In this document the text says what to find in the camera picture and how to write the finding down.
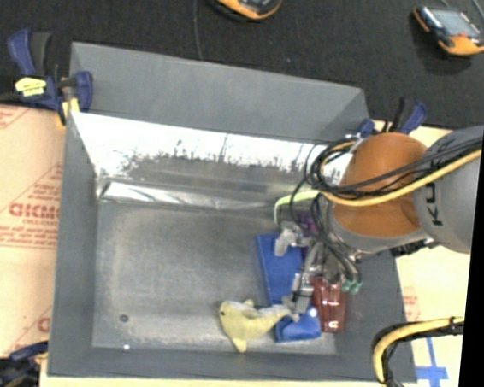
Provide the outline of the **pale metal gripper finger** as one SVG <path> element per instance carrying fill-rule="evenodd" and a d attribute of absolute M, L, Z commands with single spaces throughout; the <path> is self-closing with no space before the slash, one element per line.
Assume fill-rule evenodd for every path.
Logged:
<path fill-rule="evenodd" d="M 297 242 L 298 231 L 295 226 L 284 226 L 274 242 L 274 254 L 282 257 L 289 247 Z"/>
<path fill-rule="evenodd" d="M 310 277 L 303 273 L 296 273 L 292 282 L 290 295 L 290 309 L 293 314 L 305 314 L 312 297 L 314 287 Z"/>

